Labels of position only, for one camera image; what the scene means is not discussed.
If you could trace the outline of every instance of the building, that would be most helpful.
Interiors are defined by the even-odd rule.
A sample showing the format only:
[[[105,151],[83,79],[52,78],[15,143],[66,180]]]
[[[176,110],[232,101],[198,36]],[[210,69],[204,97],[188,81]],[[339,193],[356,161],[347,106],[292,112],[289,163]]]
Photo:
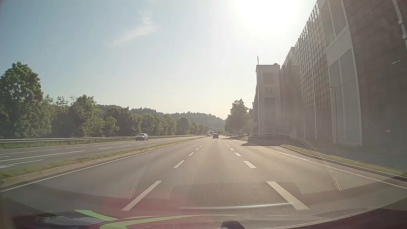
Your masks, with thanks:
[[[284,110],[280,65],[256,66],[256,93],[253,102],[253,133],[284,133]]]
[[[401,0],[318,0],[281,68],[290,134],[401,146],[407,140],[407,34]]]

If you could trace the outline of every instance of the cloud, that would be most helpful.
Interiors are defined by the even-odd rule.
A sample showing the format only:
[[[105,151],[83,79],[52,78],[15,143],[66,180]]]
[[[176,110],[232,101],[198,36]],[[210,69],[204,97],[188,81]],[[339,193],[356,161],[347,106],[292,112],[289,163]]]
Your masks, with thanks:
[[[151,22],[151,16],[144,16],[140,25],[119,36],[112,42],[112,46],[120,46],[130,42],[137,37],[150,35],[154,32],[155,25],[153,22]]]

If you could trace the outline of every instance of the sun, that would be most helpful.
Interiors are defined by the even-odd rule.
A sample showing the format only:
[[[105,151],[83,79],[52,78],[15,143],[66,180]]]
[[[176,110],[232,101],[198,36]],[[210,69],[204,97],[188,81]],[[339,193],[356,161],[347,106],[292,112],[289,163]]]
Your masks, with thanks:
[[[234,8],[241,25],[254,35],[278,35],[292,22],[287,0],[234,0]]]

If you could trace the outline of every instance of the guardrail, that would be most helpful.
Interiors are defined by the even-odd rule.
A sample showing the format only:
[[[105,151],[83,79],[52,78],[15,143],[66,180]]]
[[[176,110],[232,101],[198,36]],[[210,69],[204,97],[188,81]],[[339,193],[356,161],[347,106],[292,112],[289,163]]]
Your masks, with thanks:
[[[148,136],[148,138],[173,138],[173,137],[193,137],[206,136],[203,135],[163,135],[163,136]],[[53,139],[0,139],[0,143],[15,143],[15,142],[41,142],[41,141],[78,141],[78,140],[100,140],[100,139],[134,139],[136,136],[129,137],[96,137],[96,138],[53,138]]]
[[[193,137],[206,135],[164,135],[148,136],[149,139]],[[73,145],[108,141],[129,141],[135,140],[136,136],[129,137],[96,137],[96,138],[53,138],[53,139],[0,139],[0,149],[27,148],[51,145]]]

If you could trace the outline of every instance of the windshield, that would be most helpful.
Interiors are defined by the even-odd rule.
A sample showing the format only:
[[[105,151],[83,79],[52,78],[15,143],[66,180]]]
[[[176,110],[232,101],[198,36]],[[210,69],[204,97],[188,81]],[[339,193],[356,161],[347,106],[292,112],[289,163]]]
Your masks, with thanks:
[[[0,0],[0,228],[407,228],[406,20],[406,0]]]

